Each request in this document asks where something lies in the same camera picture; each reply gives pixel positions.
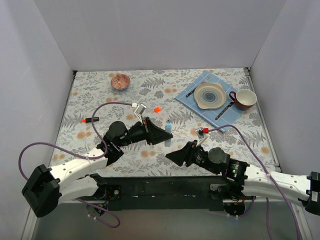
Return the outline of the light blue highlighter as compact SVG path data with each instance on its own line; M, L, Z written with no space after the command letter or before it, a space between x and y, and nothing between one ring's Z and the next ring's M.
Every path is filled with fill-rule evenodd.
M166 121L166 124L165 124L165 131L169 134L172 133L172 125L171 125L171 121L168 119ZM165 140L164 141L164 146L165 147L170 147L171 146L171 139L168 139L168 140Z

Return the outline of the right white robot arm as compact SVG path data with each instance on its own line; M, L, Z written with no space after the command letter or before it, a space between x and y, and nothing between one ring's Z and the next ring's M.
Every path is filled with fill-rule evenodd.
M291 175L271 171L231 158L221 148L209 151L203 149L197 141L189 141L182 149L166 154L166 158L178 166L197 165L215 175L221 175L226 186L212 193L222 199L241 197L265 197L287 199L289 203L302 206L314 215L320 214L320 174Z

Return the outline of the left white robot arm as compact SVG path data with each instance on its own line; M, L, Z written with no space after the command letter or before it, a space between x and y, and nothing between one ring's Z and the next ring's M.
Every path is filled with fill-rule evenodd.
M103 141L89 151L84 158L75 158L67 163L34 169L22 195L38 218L51 213L58 204L81 197L103 200L109 195L108 184L99 174L123 156L121 147L146 141L156 145L170 140L173 135L154 125L146 117L127 128L121 121L113 122Z

